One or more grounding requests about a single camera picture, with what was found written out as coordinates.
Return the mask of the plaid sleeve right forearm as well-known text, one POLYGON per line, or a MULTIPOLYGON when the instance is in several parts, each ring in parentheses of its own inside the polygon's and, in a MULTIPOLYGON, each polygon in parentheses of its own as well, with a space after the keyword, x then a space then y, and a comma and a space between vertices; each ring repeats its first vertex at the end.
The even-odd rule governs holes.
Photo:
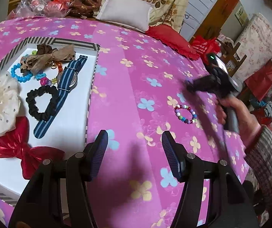
POLYGON ((265 126, 255 144, 246 149, 245 161, 252 168, 262 191, 266 209, 272 212, 272 132, 265 126))

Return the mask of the person's right hand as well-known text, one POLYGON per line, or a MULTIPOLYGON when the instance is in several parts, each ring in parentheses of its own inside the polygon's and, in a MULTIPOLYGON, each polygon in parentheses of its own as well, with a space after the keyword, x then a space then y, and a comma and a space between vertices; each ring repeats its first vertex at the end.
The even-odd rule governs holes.
POLYGON ((249 112, 246 105, 234 96, 219 99, 216 102, 215 110, 217 121, 221 125, 225 124, 227 118, 223 108, 233 108, 235 110, 239 123, 240 137, 245 147, 248 148, 254 144, 261 133, 262 126, 258 123, 256 117, 249 112))

